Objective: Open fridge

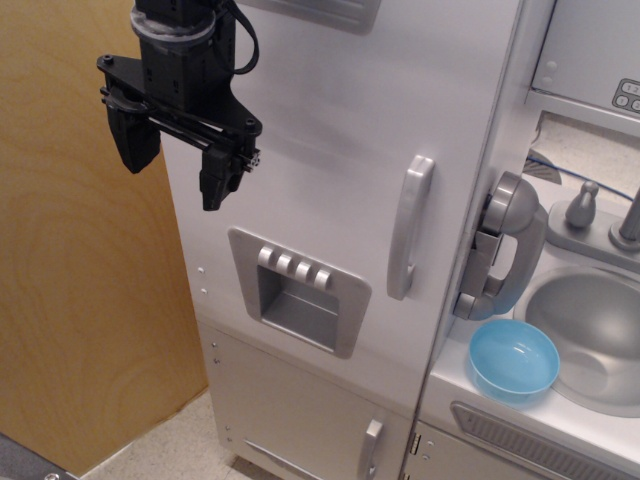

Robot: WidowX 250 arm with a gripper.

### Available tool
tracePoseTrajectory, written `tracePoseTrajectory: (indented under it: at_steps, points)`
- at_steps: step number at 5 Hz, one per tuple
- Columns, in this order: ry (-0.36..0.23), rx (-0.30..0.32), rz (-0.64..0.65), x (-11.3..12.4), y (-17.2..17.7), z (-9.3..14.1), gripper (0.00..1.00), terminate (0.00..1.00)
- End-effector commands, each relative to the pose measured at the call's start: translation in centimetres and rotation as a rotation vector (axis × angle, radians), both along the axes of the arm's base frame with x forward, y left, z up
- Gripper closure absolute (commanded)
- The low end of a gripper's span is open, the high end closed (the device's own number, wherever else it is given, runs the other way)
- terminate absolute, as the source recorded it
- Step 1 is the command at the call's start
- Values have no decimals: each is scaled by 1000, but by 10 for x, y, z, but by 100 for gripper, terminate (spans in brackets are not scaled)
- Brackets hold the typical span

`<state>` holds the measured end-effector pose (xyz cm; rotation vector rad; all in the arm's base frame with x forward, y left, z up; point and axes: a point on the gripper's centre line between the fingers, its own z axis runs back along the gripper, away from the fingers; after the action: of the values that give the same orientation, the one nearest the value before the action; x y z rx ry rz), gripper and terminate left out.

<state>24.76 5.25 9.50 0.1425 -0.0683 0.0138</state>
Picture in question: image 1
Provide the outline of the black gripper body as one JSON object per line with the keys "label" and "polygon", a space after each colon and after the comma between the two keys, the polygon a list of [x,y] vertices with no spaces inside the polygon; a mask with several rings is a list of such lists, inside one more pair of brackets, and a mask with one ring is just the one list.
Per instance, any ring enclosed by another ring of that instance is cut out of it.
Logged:
{"label": "black gripper body", "polygon": [[262,124],[234,97],[231,80],[255,68],[259,48],[237,69],[232,37],[188,47],[142,40],[140,47],[140,59],[98,58],[96,66],[105,76],[103,87],[118,87],[129,98],[142,100],[160,133],[201,150],[211,145],[227,147],[242,159],[243,172],[256,167],[259,150],[255,139]]}

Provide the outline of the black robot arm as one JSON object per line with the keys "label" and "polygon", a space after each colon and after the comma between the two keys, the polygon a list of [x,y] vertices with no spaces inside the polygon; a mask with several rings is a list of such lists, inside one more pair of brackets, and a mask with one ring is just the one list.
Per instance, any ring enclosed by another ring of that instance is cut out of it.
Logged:
{"label": "black robot arm", "polygon": [[203,208],[216,211],[259,163],[262,124],[234,96],[231,81],[259,54],[235,64],[236,28],[256,32],[234,1],[137,1],[130,13],[138,59],[103,55],[97,67],[109,128],[124,166],[139,173],[160,153],[162,133],[202,153]]}

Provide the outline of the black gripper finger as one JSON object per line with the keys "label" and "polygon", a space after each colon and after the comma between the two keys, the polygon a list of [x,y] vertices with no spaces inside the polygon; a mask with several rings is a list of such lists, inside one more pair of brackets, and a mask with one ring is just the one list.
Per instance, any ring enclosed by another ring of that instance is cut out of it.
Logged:
{"label": "black gripper finger", "polygon": [[202,153],[199,185],[204,211],[217,211],[223,200],[238,190],[243,161],[228,149],[209,146]]}
{"label": "black gripper finger", "polygon": [[140,173],[160,153],[160,132],[149,120],[149,108],[118,87],[103,87],[101,93],[122,163],[131,173]]}

